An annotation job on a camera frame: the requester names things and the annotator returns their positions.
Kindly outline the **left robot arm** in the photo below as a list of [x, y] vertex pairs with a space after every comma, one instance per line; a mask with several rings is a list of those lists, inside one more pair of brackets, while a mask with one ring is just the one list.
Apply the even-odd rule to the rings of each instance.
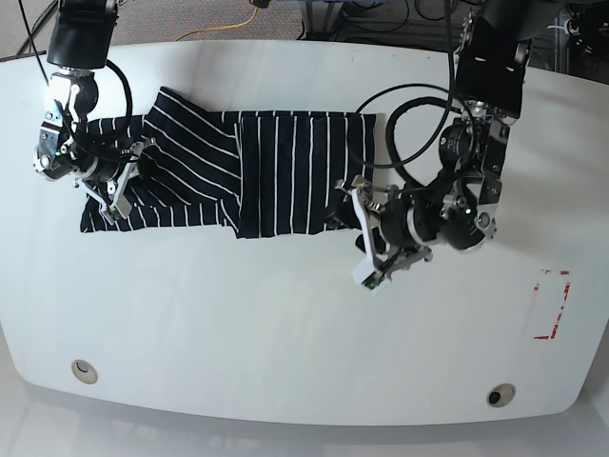
[[[468, 251], [496, 233], [501, 173], [511, 126], [520, 118], [522, 89], [532, 42], [566, 6], [563, 1], [486, 1], [468, 15], [458, 47], [449, 47], [446, 99], [420, 97], [397, 107], [385, 127], [387, 167], [402, 187], [378, 187], [357, 175], [340, 180], [342, 199], [328, 210], [334, 228], [360, 229], [364, 258], [356, 283], [376, 289], [396, 270], [429, 262], [432, 248], [447, 244]], [[441, 120], [431, 139], [442, 164], [424, 185], [406, 170], [395, 143], [398, 120], [409, 110], [433, 105], [456, 113]]]

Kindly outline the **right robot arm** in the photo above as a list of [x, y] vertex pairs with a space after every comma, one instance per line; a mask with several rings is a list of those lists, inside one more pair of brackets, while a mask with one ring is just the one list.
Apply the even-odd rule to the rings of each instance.
[[114, 3], [64, 1], [34, 165], [87, 196], [84, 233], [227, 227], [241, 239], [356, 227], [349, 188], [371, 183], [373, 114], [209, 111], [161, 88], [150, 111], [90, 121]]

